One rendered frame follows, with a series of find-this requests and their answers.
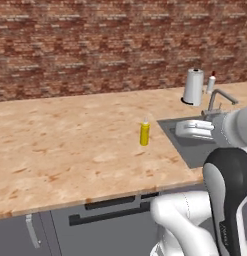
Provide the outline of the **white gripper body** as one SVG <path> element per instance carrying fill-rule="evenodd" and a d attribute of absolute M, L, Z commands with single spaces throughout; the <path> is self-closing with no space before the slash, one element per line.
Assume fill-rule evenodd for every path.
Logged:
<path fill-rule="evenodd" d="M 185 120 L 176 123 L 175 134 L 178 137 L 212 140 L 214 125 L 209 121 Z"/>

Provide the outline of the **yellow mustard bottle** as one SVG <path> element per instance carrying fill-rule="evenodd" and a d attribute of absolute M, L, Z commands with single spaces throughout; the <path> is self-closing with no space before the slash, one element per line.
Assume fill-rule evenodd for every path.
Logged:
<path fill-rule="evenodd" d="M 147 118 L 141 123 L 140 128 L 140 144 L 142 146 L 147 146 L 149 143 L 149 130 L 150 130 L 150 123 Z"/>

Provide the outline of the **grey sink basin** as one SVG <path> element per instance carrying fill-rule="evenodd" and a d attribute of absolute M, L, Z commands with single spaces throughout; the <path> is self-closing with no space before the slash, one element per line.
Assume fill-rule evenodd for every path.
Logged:
<path fill-rule="evenodd" d="M 211 131 L 213 139 L 203 140 L 178 137 L 175 134 L 176 123 L 192 119 L 211 122 L 214 125 L 214 129 Z M 229 134 L 231 124 L 227 121 L 227 113 L 158 120 L 158 124 L 190 169 L 202 167 L 206 158 L 214 149 L 233 145 Z"/>

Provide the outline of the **white paper towel roll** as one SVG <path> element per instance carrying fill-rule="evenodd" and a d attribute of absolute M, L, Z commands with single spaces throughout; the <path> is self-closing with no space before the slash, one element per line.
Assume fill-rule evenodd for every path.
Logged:
<path fill-rule="evenodd" d="M 199 106 L 202 101 L 204 72 L 201 69 L 189 69 L 181 101 L 192 106 Z"/>

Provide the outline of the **white red-capped bottle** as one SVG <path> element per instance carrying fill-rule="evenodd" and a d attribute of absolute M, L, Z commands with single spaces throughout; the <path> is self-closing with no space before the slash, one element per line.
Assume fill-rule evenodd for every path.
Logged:
<path fill-rule="evenodd" d="M 206 88 L 206 93 L 207 94 L 212 93 L 215 81 L 216 81 L 215 71 L 212 71 L 211 75 L 209 76 L 208 85 L 207 85 L 207 88 Z"/>

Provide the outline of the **grey dishwasher front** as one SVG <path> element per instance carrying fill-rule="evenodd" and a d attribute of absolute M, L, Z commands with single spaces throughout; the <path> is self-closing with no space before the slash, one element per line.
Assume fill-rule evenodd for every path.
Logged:
<path fill-rule="evenodd" d="M 149 256 L 158 238 L 158 225 L 147 212 L 70 226 L 68 217 L 96 216 L 137 208 L 159 193 L 139 194 L 52 210 L 62 256 Z"/>

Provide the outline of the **grey cupboard door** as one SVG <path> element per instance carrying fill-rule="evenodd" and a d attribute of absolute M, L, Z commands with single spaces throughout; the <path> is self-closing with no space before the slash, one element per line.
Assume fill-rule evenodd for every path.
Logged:
<path fill-rule="evenodd" d="M 36 249 L 30 239 L 25 216 L 0 219 L 0 256 L 52 256 L 39 213 L 31 214 L 40 247 Z"/>

